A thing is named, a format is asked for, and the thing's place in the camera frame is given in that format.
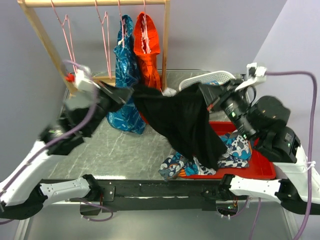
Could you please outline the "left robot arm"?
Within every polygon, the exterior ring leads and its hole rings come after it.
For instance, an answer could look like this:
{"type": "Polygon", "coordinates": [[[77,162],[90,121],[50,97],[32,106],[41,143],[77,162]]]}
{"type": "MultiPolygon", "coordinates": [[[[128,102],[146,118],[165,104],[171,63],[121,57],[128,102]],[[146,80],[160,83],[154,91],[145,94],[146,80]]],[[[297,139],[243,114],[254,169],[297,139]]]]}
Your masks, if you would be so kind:
{"type": "Polygon", "coordinates": [[[39,134],[25,159],[0,183],[0,217],[5,223],[28,219],[60,201],[101,198],[102,189],[91,174],[53,184],[41,180],[51,167],[92,136],[107,113],[125,105],[133,92],[131,87],[95,83],[64,101],[61,115],[39,134]]]}

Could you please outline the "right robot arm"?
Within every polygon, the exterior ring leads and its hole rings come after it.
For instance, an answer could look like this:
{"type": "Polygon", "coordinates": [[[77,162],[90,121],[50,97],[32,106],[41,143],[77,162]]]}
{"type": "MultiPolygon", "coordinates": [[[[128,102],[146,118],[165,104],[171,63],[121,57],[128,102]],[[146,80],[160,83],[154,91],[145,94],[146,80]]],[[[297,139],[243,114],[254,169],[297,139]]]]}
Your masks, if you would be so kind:
{"type": "Polygon", "coordinates": [[[200,84],[209,110],[222,110],[254,149],[286,176],[260,180],[225,174],[216,194],[222,200],[233,196],[251,196],[279,203],[286,210],[303,215],[320,213],[320,176],[308,178],[307,156],[295,132],[287,126],[291,111],[274,96],[265,95],[250,104],[237,91],[238,81],[223,85],[200,84]]]}

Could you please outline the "black shorts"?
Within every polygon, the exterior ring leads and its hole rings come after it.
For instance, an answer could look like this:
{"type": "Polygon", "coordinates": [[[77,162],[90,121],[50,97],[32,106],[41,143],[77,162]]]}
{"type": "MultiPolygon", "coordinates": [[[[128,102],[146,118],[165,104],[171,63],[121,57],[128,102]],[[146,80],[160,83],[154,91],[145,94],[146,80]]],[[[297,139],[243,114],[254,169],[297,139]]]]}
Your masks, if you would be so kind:
{"type": "Polygon", "coordinates": [[[130,102],[174,150],[188,160],[196,157],[203,166],[218,170],[218,161],[227,148],[209,123],[199,83],[174,96],[164,96],[158,89],[142,84],[132,89],[130,102]]]}

